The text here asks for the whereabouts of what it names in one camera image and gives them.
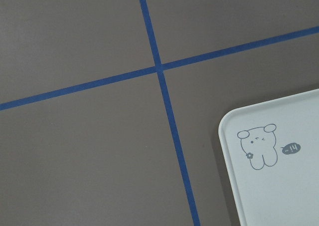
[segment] gray floor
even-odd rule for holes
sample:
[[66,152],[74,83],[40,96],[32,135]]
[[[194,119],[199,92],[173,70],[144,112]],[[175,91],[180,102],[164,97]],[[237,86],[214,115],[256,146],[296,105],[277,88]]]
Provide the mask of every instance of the gray floor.
[[[163,63],[319,25],[318,0],[147,0]],[[164,72],[200,223],[238,226],[217,134],[319,88],[319,35]],[[0,0],[0,103],[154,66],[139,0]],[[192,226],[156,73],[0,111],[0,225]]]

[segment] blue stripe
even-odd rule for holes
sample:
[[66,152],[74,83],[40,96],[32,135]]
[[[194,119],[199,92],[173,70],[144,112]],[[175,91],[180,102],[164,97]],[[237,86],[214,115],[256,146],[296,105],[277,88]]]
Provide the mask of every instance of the blue stripe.
[[171,135],[173,138],[174,146],[175,146],[177,160],[178,160],[180,172],[182,175],[182,179],[183,179],[183,183],[184,183],[184,187],[186,191],[190,213],[193,219],[194,226],[200,226],[195,199],[194,199],[193,191],[191,188],[190,179],[189,179],[189,175],[188,175],[188,171],[186,167],[186,162],[185,162],[183,150],[180,143],[180,138],[178,135],[178,130],[177,130],[176,122],[175,122],[173,109],[172,109],[170,98],[169,98],[169,93],[168,93],[167,84],[166,84],[166,80],[165,80],[165,76],[163,72],[163,67],[160,61],[160,54],[159,54],[158,46],[156,43],[156,38],[155,38],[155,34],[154,34],[152,22],[151,22],[149,9],[148,9],[146,0],[140,0],[140,3],[141,3],[142,14],[144,17],[145,26],[147,29],[147,33],[148,33],[148,37],[149,37],[149,41],[150,41],[150,45],[152,49],[156,71],[158,74],[160,90],[164,100],[169,127],[170,127]]
[[5,110],[5,109],[10,109],[13,107],[17,107],[17,106],[21,106],[21,105],[34,103],[34,102],[41,101],[41,100],[46,100],[46,99],[58,97],[61,95],[71,94],[71,93],[74,93],[77,91],[87,90],[87,89],[99,87],[102,85],[107,85],[107,84],[111,84],[111,83],[115,83],[115,82],[119,82],[119,81],[123,81],[123,80],[136,78],[136,77],[143,76],[143,75],[152,74],[155,72],[156,72],[156,69],[154,66],[152,66],[149,68],[136,70],[136,71],[132,71],[129,73],[115,75],[115,76],[111,76],[111,77],[100,79],[100,80],[95,80],[95,81],[91,81],[91,82],[87,82],[87,83],[83,83],[83,84],[79,84],[79,85],[74,85],[74,86],[70,86],[67,88],[59,89],[59,90],[50,91],[50,92],[39,94],[39,95],[26,97],[26,98],[19,99],[19,100],[10,101],[7,103],[2,103],[2,104],[0,104],[0,111]]
[[302,36],[312,35],[312,34],[316,34],[316,33],[319,33],[319,26],[291,32],[291,33],[284,34],[284,35],[274,36],[274,37],[270,37],[267,39],[258,40],[258,41],[254,41],[254,42],[250,42],[250,43],[246,43],[246,44],[242,44],[242,45],[237,45],[237,46],[233,46],[230,48],[226,48],[226,49],[217,50],[217,51],[213,51],[213,52],[202,54],[202,55],[189,57],[189,58],[182,59],[182,60],[177,60],[177,61],[165,63],[162,66],[163,66],[163,70],[168,70],[168,69],[172,69],[172,68],[176,68],[176,67],[180,67],[180,66],[184,66],[184,65],[189,65],[189,64],[201,62],[204,60],[214,59],[214,58],[218,58],[221,56],[230,55],[230,54],[238,53],[241,51],[254,49],[257,47],[275,44],[275,43],[278,43],[281,41],[286,41],[286,40],[299,38]]

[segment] speech bubble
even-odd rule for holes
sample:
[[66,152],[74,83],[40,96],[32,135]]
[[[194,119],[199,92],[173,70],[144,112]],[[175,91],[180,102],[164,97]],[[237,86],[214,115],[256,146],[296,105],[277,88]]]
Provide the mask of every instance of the speech bubble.
[[291,155],[291,154],[295,154],[299,152],[299,150],[301,149],[301,146],[297,143],[290,143],[286,145],[285,147],[281,147],[281,148],[283,149],[283,153],[285,155]]

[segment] tray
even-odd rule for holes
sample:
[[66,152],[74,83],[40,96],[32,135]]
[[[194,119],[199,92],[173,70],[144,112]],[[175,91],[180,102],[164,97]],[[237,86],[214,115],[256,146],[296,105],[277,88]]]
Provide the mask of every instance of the tray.
[[241,226],[319,225],[319,90],[232,110],[218,133]]

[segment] cartoon body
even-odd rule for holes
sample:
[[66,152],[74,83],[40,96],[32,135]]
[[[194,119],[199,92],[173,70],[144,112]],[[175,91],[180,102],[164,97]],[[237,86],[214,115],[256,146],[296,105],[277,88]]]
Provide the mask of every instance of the cartoon body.
[[277,163],[275,129],[275,124],[269,124],[238,132],[241,148],[253,169],[261,170],[265,165],[271,167]]

